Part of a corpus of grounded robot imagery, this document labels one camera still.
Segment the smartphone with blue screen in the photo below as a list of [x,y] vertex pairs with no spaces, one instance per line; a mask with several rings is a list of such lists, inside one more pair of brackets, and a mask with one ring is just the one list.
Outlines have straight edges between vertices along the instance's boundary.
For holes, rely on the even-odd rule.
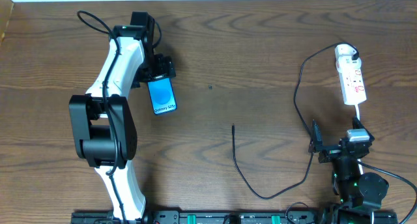
[[175,94],[169,78],[149,82],[148,88],[155,115],[161,115],[177,109]]

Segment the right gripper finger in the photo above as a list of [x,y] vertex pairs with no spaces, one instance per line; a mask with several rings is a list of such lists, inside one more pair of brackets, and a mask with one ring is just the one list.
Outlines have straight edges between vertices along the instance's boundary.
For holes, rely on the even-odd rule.
[[370,135],[370,140],[369,141],[374,141],[375,140],[374,136],[364,127],[364,125],[360,122],[360,120],[357,117],[352,118],[352,126],[353,126],[353,129],[360,129],[360,128],[365,129],[368,132],[368,134]]
[[311,139],[309,145],[309,152],[316,153],[323,149],[323,139],[319,125],[315,120],[312,121]]

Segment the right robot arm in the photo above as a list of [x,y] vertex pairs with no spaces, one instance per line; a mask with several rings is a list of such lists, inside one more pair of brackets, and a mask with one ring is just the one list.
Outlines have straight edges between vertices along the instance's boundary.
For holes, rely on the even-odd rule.
[[359,160],[369,154],[375,138],[354,117],[338,144],[326,146],[316,121],[312,122],[309,151],[318,153],[319,163],[332,164],[332,189],[339,204],[321,210],[319,223],[373,223],[373,213],[382,206],[389,183],[376,173],[364,173]]

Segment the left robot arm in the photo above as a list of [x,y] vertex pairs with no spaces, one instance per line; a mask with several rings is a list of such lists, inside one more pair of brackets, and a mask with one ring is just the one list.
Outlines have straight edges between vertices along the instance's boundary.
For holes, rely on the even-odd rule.
[[155,223],[139,188],[133,159],[137,130],[128,105],[132,89],[147,85],[155,115],[175,111],[171,84],[176,76],[170,56],[156,53],[161,28],[148,12],[133,12],[128,25],[107,24],[106,61],[83,95],[69,101],[76,153],[102,178],[113,205],[111,212],[74,212],[72,223]]

